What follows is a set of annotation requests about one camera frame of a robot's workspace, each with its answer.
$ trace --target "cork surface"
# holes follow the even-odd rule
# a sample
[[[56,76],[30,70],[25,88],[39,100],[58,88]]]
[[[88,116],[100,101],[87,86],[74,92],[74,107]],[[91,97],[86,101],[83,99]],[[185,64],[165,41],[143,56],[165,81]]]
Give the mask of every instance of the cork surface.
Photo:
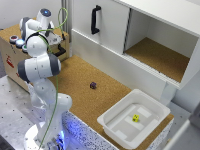
[[[55,77],[51,77],[50,80],[55,84]],[[62,71],[58,75],[58,81],[58,92],[72,97],[73,105],[70,111],[123,150],[104,133],[97,118],[131,92],[131,89],[75,55],[62,62]],[[90,88],[91,82],[97,84],[96,89]],[[169,115],[137,150],[146,149],[172,119],[173,115]]]
[[[143,39],[125,53],[178,82],[181,82],[190,60],[149,38]]]
[[[62,36],[60,28],[55,29],[54,33]],[[6,29],[0,31],[0,37],[7,42],[9,42],[9,39],[12,35],[17,35],[19,37],[19,39],[21,38],[21,32],[20,32],[20,29],[19,29],[19,24],[16,24],[12,27],[9,27],[9,28],[6,28]]]

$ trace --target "white tile floor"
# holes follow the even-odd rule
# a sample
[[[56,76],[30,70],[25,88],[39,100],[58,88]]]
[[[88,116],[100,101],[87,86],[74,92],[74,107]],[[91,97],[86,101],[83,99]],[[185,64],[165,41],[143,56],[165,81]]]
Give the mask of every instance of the white tile floor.
[[[3,60],[2,60],[1,52],[0,52],[0,78],[5,76],[5,75],[6,75],[6,72],[5,72],[5,69],[4,69]]]

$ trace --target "cabinet handle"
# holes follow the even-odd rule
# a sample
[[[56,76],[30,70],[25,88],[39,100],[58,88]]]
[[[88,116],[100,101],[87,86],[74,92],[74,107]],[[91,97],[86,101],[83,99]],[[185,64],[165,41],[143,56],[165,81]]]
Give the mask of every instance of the cabinet handle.
[[[100,30],[96,28],[96,12],[101,10],[101,7],[96,5],[96,8],[92,10],[92,24],[91,24],[91,31],[92,34],[98,33]]]

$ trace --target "white tray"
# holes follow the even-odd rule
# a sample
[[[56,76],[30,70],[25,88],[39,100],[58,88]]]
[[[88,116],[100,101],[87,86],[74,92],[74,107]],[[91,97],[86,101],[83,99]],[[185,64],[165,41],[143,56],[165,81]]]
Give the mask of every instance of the white tray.
[[[126,149],[137,148],[169,115],[170,109],[135,89],[97,120],[105,133]],[[139,121],[133,122],[134,114]]]

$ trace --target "black handle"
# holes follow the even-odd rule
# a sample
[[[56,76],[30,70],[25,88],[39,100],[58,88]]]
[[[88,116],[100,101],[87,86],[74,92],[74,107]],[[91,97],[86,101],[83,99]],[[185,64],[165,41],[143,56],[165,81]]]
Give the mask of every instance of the black handle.
[[[101,7],[96,5],[96,8],[92,10],[92,24],[91,24],[91,31],[92,34],[98,33],[100,30],[96,28],[96,12],[101,10]]]
[[[66,50],[63,47],[61,47],[60,44],[58,45],[58,49],[60,51],[54,54],[56,57],[59,57],[60,55],[62,55],[62,54],[64,54],[66,52]]]

